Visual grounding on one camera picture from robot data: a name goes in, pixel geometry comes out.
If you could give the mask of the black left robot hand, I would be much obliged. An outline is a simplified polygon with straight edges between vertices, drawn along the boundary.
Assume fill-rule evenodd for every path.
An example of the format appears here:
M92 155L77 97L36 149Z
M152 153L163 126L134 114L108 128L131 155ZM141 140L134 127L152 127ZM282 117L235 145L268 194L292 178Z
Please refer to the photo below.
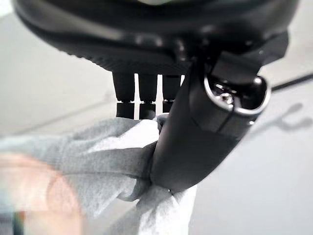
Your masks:
M150 179L183 191L206 178L247 134L271 96L260 69L284 57L297 0L15 0L36 36L111 71L118 115L155 114L162 127Z

